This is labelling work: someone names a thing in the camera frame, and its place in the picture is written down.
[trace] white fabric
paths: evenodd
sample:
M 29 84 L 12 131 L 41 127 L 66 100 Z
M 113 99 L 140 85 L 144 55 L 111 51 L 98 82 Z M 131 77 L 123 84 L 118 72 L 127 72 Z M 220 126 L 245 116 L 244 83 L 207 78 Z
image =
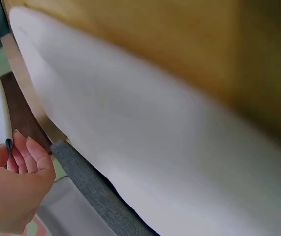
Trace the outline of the white fabric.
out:
M 10 21 L 49 118 L 154 230 L 281 235 L 281 148 L 114 46 L 25 8 Z

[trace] yellow wall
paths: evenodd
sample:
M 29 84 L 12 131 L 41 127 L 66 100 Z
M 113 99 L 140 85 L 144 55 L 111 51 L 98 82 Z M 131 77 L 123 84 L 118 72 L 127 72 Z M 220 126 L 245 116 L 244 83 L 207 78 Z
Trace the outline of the yellow wall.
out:
M 281 0 L 4 0 L 128 49 L 281 138 Z

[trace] floor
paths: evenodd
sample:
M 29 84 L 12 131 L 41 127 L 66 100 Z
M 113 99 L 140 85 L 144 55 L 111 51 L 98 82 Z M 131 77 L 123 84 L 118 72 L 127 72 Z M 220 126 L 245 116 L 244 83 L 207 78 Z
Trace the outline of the floor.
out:
M 0 75 L 8 73 L 9 71 L 11 71 L 11 68 L 5 56 L 5 52 L 3 49 L 0 49 Z M 66 173 L 56 160 L 54 160 L 53 162 L 56 171 L 55 181 L 57 181 L 58 179 L 65 176 Z M 41 226 L 41 223 L 37 219 L 34 219 L 32 222 L 30 222 L 27 225 L 27 228 L 23 233 L 23 236 L 48 236 L 48 235 L 45 233 L 45 229 Z

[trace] wooden panel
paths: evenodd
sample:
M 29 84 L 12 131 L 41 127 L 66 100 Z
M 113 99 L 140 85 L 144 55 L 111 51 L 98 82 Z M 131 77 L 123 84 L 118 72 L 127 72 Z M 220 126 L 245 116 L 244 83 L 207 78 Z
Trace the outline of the wooden panel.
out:
M 7 34 L 1 38 L 1 41 L 19 88 L 37 122 L 53 143 L 58 140 L 66 140 L 67 136 L 63 134 L 47 117 L 46 112 L 35 92 L 32 80 L 13 36 L 11 34 Z
M 25 137 L 39 142 L 49 153 L 51 142 L 33 116 L 12 72 L 1 77 L 6 94 L 12 129 L 18 129 Z
M 132 51 L 281 138 L 281 0 L 4 0 Z

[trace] hand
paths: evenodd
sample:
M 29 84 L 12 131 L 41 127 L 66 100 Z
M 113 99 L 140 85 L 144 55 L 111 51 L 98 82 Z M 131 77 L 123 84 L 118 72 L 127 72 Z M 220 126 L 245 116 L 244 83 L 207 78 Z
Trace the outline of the hand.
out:
M 55 171 L 50 156 L 36 141 L 15 131 L 13 142 L 9 159 L 6 146 L 0 145 L 0 232 L 21 234 L 50 190 Z

